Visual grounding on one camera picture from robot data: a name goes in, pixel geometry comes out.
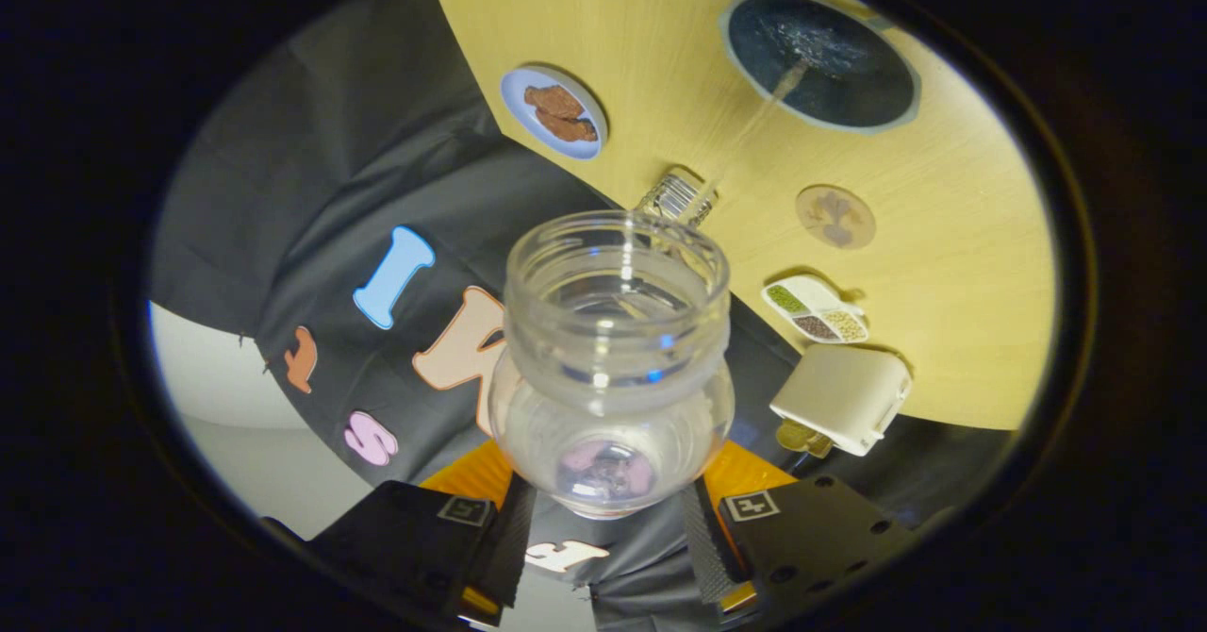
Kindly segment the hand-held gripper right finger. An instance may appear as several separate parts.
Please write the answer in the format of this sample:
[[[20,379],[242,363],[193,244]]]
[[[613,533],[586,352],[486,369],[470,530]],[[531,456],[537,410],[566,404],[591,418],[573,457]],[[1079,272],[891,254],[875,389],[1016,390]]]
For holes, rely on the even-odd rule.
[[[836,476],[792,476],[735,441],[677,499],[700,599],[721,619],[807,615],[917,545]]]

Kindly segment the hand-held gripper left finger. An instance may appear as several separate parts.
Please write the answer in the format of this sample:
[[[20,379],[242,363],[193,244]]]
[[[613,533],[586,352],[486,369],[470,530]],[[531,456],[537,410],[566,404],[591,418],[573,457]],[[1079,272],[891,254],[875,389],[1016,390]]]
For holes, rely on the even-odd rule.
[[[517,605],[536,499],[486,441],[419,485],[380,482],[307,551],[407,621],[496,626]]]

